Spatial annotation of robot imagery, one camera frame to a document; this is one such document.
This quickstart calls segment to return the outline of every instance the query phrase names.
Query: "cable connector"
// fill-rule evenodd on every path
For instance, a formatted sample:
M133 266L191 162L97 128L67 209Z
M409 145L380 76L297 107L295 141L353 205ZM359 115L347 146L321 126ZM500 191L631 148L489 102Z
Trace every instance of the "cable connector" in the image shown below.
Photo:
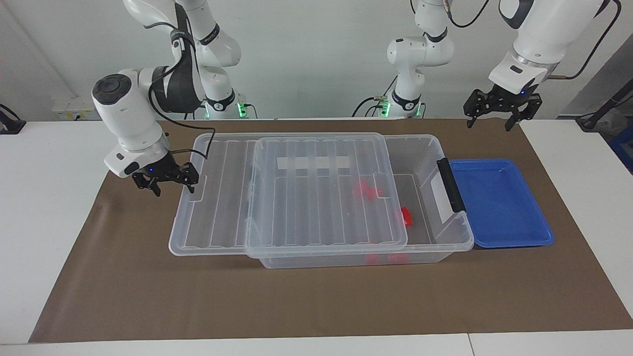
M257 108L255 108L255 105L253 104L244 104L245 108L253 108L253 111L255 111L255 119L259 119L260 117L257 115Z
M382 117L389 117L389 109L391 109L391 103L389 102L389 100L383 100L380 102L381 108L380 108L380 116Z
M448 14L448 18L453 18L453 14L451 13L451 5L448 3L448 0L442 0L444 3L444 11Z

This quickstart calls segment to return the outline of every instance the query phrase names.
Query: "transparent lid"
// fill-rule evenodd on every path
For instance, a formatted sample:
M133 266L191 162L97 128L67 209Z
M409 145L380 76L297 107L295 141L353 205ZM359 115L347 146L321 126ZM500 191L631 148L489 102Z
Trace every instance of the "transparent lid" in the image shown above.
M254 145L252 172L251 257L393 251L407 242L380 134L264 137Z

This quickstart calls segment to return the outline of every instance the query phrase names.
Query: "white table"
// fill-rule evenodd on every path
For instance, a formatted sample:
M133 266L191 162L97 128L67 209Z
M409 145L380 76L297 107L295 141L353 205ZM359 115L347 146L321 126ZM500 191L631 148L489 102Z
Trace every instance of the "white table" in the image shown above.
M521 124L633 315L633 177L573 121ZM101 122L32 122L0 137L0 343L26 343L84 224L115 138ZM3 345L0 355L631 355L633 331Z

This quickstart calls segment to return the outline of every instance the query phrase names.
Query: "plastic container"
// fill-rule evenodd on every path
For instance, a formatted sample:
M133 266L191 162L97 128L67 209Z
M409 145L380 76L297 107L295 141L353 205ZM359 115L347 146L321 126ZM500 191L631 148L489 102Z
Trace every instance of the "plastic container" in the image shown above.
M249 195L253 178L251 172L257 141L264 136L297 135L217 134L211 145L209 160L204 161L197 155L192 155L192 163L200 171L201 179L194 194L183 190L170 238L169 247L172 253L178 256L246 254ZM453 252L472 248L473 234L466 213L452 210L443 185L437 161L444 158L444 153L437 138L431 135L384 137L399 206L407 207L413 218L413 225L406 227L407 245L401 246L400 250L364 253L356 250L345 255L322 255L322 252L316 252L298 257L280 257L271 254L271 257L260 258L265 267L278 269L433 263ZM194 148L205 148L209 138L210 134L199 136ZM253 211L251 218L255 219L256 214ZM367 245L381 246L380 243L360 246L366 248ZM299 244L298 247L311 246Z
M250 257L349 255L406 244L379 134L264 137L255 144L251 182Z
M479 246L542 246L554 242L554 234L514 162L452 160L451 168Z

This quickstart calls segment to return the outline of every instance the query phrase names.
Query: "blue tray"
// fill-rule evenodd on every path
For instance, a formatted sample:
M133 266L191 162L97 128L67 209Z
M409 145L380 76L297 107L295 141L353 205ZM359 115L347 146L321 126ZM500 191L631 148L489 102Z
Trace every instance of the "blue tray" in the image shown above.
M475 243L484 248L542 246L554 234L510 160L452 160Z

